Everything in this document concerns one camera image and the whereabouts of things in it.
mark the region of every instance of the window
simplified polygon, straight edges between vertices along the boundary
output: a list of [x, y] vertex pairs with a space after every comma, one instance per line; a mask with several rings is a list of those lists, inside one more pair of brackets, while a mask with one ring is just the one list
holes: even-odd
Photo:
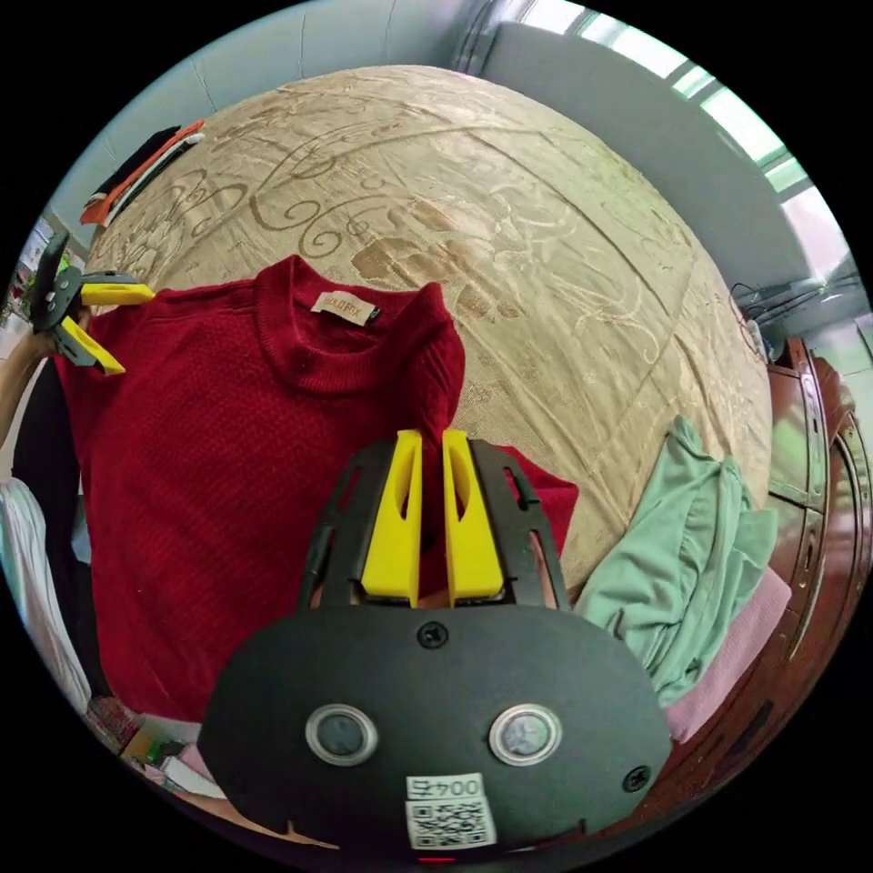
[[537, 0], [524, 17], [524, 24], [564, 34], [581, 15], [582, 7], [568, 0]]
[[620, 33], [627, 25], [617, 18], [608, 15], [597, 15], [589, 19], [587, 25], [579, 31], [580, 36], [590, 39], [592, 43], [605, 43], [613, 33]]
[[807, 177], [806, 171], [795, 157], [790, 157], [787, 161], [774, 166], [764, 175], [777, 193], [802, 182]]
[[825, 198], [817, 188], [807, 188], [782, 204], [782, 208], [798, 235], [810, 272], [823, 279], [848, 254], [846, 238]]
[[703, 90], [710, 82], [715, 81], [716, 78], [710, 75], [702, 66], [696, 66], [693, 70], [685, 73], [673, 87], [682, 96], [690, 100], [698, 91]]
[[701, 106], [737, 140], [753, 161], [783, 148], [782, 140], [732, 91], [721, 88]]
[[669, 45], [665, 45], [654, 36], [644, 34], [635, 27], [628, 27], [622, 31], [611, 47], [613, 51], [629, 57], [662, 79], [687, 60], [684, 55], [670, 48]]

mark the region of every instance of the printed number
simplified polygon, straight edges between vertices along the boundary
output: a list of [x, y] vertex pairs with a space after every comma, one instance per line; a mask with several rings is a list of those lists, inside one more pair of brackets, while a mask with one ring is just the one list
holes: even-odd
[[478, 779], [464, 778], [410, 778], [408, 780], [408, 796], [411, 800], [428, 798], [462, 798], [477, 797], [482, 793]]

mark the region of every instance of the red sweater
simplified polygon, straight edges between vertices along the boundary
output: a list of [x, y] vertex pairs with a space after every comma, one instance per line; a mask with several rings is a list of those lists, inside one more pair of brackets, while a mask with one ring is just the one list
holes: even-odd
[[[336, 290], [378, 316], [358, 326], [310, 311]], [[293, 256], [254, 280], [119, 307], [91, 333], [123, 376], [57, 366], [82, 469], [101, 662], [134, 711], [202, 720], [234, 648], [294, 608], [321, 507], [360, 448], [422, 432], [441, 551], [438, 449], [464, 349], [439, 285], [339, 286]], [[523, 464], [561, 547], [576, 490]], [[445, 584], [437, 567], [439, 555], [423, 556], [422, 595]]]

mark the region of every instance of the mint green garment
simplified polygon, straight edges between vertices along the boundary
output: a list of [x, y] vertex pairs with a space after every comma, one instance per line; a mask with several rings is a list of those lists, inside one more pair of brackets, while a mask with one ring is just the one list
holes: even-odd
[[706, 455], [674, 419], [630, 527], [576, 612], [627, 643], [662, 707], [703, 677], [776, 547], [777, 513], [753, 508], [737, 462]]

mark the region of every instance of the wooden cabinet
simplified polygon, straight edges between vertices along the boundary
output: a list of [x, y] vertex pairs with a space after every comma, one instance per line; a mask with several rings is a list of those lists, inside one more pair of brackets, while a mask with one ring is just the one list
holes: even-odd
[[594, 838], [675, 813], [748, 766], [827, 667], [873, 564], [873, 483], [850, 393], [799, 340], [789, 340], [768, 371], [773, 448], [767, 507], [779, 517], [770, 565], [791, 586], [791, 599], [716, 714], [689, 742], [674, 744], [634, 814]]

